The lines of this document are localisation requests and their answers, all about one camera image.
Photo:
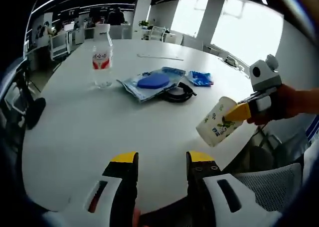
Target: human hand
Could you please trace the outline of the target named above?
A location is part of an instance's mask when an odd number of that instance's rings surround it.
[[[140,221],[140,216],[141,216],[141,211],[137,208],[134,208],[133,211],[133,227],[138,227],[139,226],[139,221]]]
[[[278,90],[278,105],[281,109],[284,110],[284,113],[282,116],[274,117],[272,113],[267,112],[264,114],[260,114],[254,117],[251,117],[247,120],[248,123],[255,123],[255,125],[263,125],[267,124],[268,122],[272,120],[280,120],[284,118],[291,118],[300,113],[300,105],[302,105],[300,102],[300,95],[299,92],[295,89],[282,84]]]

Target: blue round object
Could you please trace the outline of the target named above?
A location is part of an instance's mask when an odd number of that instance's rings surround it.
[[[169,77],[166,74],[152,73],[138,81],[138,87],[141,89],[159,89],[169,84]]]

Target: window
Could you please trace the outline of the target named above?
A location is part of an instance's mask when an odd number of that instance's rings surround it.
[[[197,37],[208,0],[179,0],[172,30]]]
[[[283,16],[264,5],[227,0],[211,43],[252,65],[276,55],[283,25]]]

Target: blue packet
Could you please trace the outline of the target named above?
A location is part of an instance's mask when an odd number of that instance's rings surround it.
[[[210,73],[189,71],[186,78],[195,86],[210,87],[214,84]]]
[[[169,78],[169,83],[165,87],[161,87],[158,89],[143,89],[138,87],[139,80],[149,76],[153,73],[165,74]],[[181,69],[175,69],[170,67],[162,67],[161,69],[154,70],[152,72],[145,72],[142,74],[138,74],[135,77],[126,79],[124,81],[117,80],[124,86],[126,91],[131,93],[134,97],[136,97],[141,103],[149,100],[167,90],[174,89],[177,87],[179,82],[185,76],[186,72]]]

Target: potted plant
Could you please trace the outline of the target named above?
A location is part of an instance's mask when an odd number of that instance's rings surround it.
[[[139,26],[140,26],[142,29],[147,29],[148,26],[149,26],[149,22],[146,21],[146,20],[142,20],[142,21],[140,21]]]

